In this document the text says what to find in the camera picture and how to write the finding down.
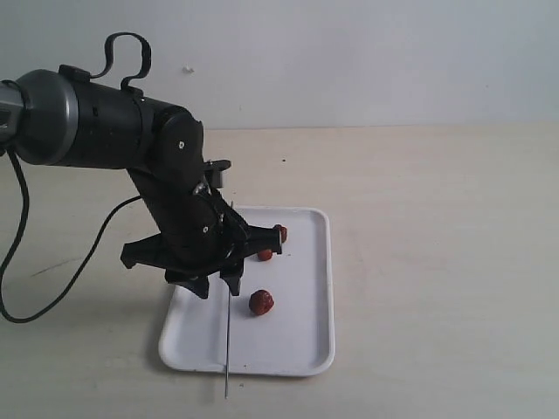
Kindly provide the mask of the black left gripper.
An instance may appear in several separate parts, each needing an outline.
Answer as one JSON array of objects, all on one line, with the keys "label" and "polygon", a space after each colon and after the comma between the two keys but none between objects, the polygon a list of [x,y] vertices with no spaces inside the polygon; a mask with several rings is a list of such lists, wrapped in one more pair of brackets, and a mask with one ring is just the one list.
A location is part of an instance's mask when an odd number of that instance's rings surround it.
[{"label": "black left gripper", "polygon": [[263,250],[282,252],[278,230],[250,225],[214,188],[185,192],[160,181],[134,185],[159,233],[124,245],[121,262],[128,269],[164,269],[200,299],[209,297],[208,276],[217,273],[238,296],[245,259]]}]

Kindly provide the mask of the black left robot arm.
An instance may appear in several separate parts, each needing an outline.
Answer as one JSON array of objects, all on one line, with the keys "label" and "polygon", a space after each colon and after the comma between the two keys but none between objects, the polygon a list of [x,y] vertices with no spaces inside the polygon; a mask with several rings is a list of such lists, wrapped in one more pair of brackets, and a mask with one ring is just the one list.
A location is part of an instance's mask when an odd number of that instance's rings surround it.
[{"label": "black left robot arm", "polygon": [[158,233],[121,261],[163,269],[199,298],[217,274],[238,295],[245,260],[281,253],[280,230],[251,226],[221,195],[227,160],[203,156],[204,127],[182,106],[35,70],[1,85],[1,144],[33,165],[124,169]]}]

